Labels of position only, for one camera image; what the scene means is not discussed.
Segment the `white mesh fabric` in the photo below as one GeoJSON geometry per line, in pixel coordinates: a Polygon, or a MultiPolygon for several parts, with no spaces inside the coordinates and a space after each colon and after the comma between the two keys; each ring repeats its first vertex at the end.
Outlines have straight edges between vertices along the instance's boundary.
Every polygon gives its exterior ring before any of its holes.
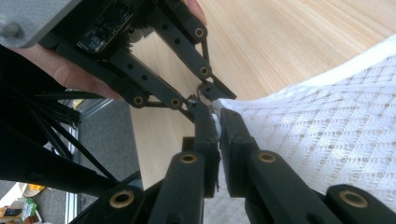
{"type": "MultiPolygon", "coordinates": [[[[213,106],[240,113],[260,148],[280,154],[310,188],[325,193],[329,186],[349,184],[396,211],[396,35],[268,97],[221,99],[213,106]]],[[[205,223],[220,223],[210,213],[229,204],[239,207],[232,216],[244,216],[243,201],[231,201],[206,203],[205,223]]],[[[248,220],[228,221],[243,222],[248,220]]]]}

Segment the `black wire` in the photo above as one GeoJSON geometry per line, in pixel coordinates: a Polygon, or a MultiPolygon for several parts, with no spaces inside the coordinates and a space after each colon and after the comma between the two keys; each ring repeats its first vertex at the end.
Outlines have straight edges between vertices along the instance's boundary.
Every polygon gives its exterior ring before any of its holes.
{"type": "Polygon", "coordinates": [[[23,95],[16,90],[9,83],[6,83],[6,91],[13,94],[14,98],[19,100],[22,104],[34,110],[43,120],[45,120],[52,128],[66,138],[76,149],[78,149],[99,171],[101,171],[107,178],[117,181],[118,180],[85,148],[71,133],[69,133],[62,125],[46,113],[41,107],[37,106],[34,101],[29,97],[23,95]]]}

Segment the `bolt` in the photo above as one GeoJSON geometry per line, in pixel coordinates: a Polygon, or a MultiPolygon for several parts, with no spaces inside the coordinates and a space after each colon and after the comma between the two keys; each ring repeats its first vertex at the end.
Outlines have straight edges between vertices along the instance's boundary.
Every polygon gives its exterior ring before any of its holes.
{"type": "Polygon", "coordinates": [[[0,20],[0,36],[11,38],[16,37],[20,27],[15,22],[0,20]]]}

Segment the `white lace fabric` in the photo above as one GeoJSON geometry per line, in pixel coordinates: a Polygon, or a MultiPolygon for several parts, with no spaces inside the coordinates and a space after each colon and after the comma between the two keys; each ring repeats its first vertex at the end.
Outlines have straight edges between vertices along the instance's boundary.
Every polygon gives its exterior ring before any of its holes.
{"type": "MultiPolygon", "coordinates": [[[[352,185],[396,211],[396,35],[283,91],[213,106],[240,113],[259,147],[282,156],[311,189],[352,185]]],[[[207,220],[210,206],[221,207],[215,201],[205,205],[207,220]]]]}

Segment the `wooden surface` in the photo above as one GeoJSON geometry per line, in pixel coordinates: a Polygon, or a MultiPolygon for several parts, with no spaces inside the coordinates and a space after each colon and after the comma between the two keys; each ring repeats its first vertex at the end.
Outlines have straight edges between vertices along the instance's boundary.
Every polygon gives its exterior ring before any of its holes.
{"type": "MultiPolygon", "coordinates": [[[[262,98],[319,75],[396,33],[392,0],[200,0],[214,74],[239,100],[262,98]]],[[[152,35],[134,54],[185,97],[197,79],[152,35]]],[[[193,126],[170,109],[132,109],[145,188],[164,177],[193,126]]]]}

